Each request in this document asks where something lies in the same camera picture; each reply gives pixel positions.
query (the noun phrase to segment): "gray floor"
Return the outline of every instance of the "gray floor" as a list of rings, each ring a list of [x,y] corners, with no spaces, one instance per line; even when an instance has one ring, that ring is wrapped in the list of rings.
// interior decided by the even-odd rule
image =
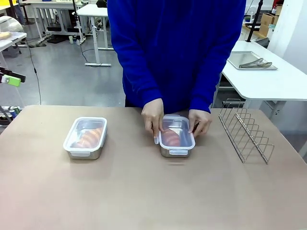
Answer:
[[[37,38],[35,25],[27,25],[28,39]],[[104,37],[99,33],[98,43],[104,46]],[[93,38],[88,36],[82,50],[93,48]],[[33,70],[28,48],[21,49],[16,58],[5,58],[8,67],[27,77],[19,88],[22,102],[16,87],[0,84],[1,105],[31,105],[39,103],[37,79]],[[111,63],[112,67],[86,67],[80,47],[69,41],[59,44],[47,43],[46,47],[32,48],[32,58],[40,83],[42,104],[84,105],[84,106],[124,106],[125,94],[122,89],[122,67],[114,51],[99,51],[100,60]],[[93,50],[84,53],[89,62],[95,62]],[[231,92],[218,94],[216,104],[222,104]],[[299,151],[306,142],[306,135],[285,135],[293,147]]]

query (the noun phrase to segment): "metal food container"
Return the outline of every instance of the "metal food container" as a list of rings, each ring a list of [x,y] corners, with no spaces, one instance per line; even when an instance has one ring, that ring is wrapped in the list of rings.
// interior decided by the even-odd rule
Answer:
[[[63,144],[70,158],[98,159],[106,139],[106,124],[103,117],[77,118]]]
[[[161,146],[164,157],[188,157],[195,147],[195,139],[189,133],[189,120],[179,115],[165,115],[163,118],[163,132],[155,138],[155,144]]]

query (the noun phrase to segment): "hand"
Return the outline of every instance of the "hand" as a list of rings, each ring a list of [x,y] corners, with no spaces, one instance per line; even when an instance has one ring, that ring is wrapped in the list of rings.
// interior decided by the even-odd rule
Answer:
[[[155,99],[147,103],[142,111],[142,116],[145,121],[145,129],[149,131],[156,138],[159,130],[163,131],[163,101],[161,98]]]
[[[194,137],[197,137],[198,135],[203,135],[208,132],[212,118],[211,114],[206,111],[191,109],[189,111],[189,121],[190,133],[193,132],[194,127],[198,124],[196,130],[194,131]]]

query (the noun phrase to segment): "sleeve cuff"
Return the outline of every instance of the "sleeve cuff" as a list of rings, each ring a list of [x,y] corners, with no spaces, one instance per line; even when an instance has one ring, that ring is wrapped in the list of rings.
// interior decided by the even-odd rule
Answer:
[[[197,109],[197,110],[202,110],[202,111],[206,111],[208,113],[211,113],[209,106],[210,106],[210,104],[206,103],[201,98],[195,97],[191,100],[189,109]]]
[[[158,89],[144,90],[141,94],[143,106],[158,98],[162,98],[162,95]]]

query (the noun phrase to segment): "transparent lid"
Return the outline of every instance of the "transparent lid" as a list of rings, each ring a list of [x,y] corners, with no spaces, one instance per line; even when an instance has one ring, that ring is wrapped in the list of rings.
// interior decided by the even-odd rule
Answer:
[[[105,118],[79,117],[74,121],[63,147],[67,151],[95,151],[101,146],[105,132]]]
[[[185,149],[190,150],[195,146],[192,133],[189,133],[189,120],[179,115],[165,115],[163,118],[163,132],[159,132],[159,137],[155,143],[165,149]]]

